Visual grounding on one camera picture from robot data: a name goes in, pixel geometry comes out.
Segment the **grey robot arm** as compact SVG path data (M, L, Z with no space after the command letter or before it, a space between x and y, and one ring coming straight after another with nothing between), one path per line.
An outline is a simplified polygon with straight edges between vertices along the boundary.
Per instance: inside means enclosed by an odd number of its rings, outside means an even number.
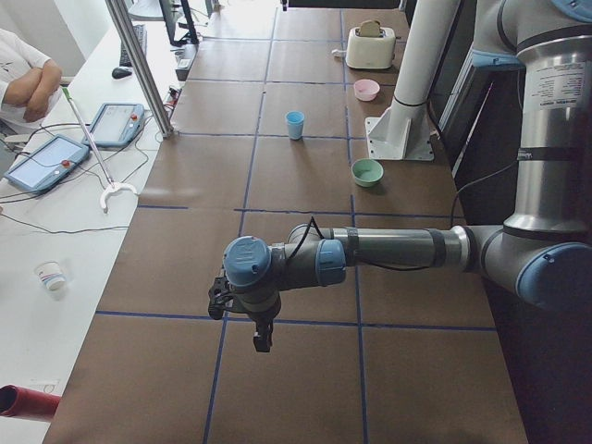
M212 318L247 315L255 349L268 352L281 292L338 284L355 265L449 266L543 309L590 306L591 249L577 194L591 146L591 5L480 1L471 54L475 67L525 72L513 214L499 226L320 228L310 221L283 243L237 238L209 291Z

